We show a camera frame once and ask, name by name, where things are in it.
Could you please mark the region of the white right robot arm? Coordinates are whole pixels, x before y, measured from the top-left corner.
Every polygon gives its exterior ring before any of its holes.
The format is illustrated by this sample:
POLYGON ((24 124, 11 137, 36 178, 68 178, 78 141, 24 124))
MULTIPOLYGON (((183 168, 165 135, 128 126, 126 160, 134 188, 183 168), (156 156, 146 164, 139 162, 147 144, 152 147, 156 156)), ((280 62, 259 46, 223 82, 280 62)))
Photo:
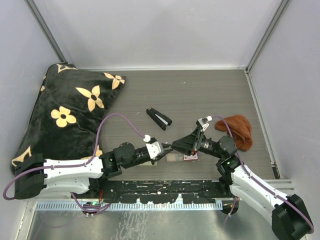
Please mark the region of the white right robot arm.
POLYGON ((205 130, 212 119, 212 116, 198 119, 196 129, 175 140, 171 147, 188 156, 201 152, 218 158, 220 193, 245 201, 269 222, 279 240, 300 240, 312 234, 315 228, 304 201, 296 194, 281 192, 250 170, 240 158, 227 124, 228 135, 218 141, 206 138, 205 130))

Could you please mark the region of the red white staple box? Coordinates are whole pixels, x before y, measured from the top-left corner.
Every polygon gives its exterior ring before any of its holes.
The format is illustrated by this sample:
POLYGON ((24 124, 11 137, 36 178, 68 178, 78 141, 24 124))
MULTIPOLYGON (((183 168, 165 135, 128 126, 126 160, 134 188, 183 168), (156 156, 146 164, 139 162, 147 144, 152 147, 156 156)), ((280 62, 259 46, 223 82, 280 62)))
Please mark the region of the red white staple box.
POLYGON ((182 153, 168 153, 166 155, 166 161, 167 162, 188 162, 188 161, 198 162, 199 158, 197 154, 188 156, 182 153))

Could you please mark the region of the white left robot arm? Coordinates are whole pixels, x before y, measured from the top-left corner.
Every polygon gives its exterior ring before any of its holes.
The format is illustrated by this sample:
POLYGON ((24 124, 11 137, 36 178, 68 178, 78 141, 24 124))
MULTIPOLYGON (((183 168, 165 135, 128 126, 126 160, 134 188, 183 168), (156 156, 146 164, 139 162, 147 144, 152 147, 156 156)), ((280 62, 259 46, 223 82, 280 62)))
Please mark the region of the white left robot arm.
POLYGON ((100 193, 99 180, 119 176, 123 169, 146 162, 154 164, 171 151, 169 144, 151 138, 144 147, 135 148, 124 142, 90 159, 53 160, 39 153, 15 168, 14 198, 25 200, 53 193, 85 194, 95 198, 100 193))

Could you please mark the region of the black stapler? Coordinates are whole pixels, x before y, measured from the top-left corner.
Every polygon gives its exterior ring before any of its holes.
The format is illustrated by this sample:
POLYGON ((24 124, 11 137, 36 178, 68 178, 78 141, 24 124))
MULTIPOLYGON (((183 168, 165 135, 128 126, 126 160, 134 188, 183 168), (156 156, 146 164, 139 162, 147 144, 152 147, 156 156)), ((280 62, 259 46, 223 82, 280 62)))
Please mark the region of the black stapler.
POLYGON ((169 117, 152 107, 147 108, 146 113, 163 131, 165 131, 167 126, 170 126, 173 122, 169 117))

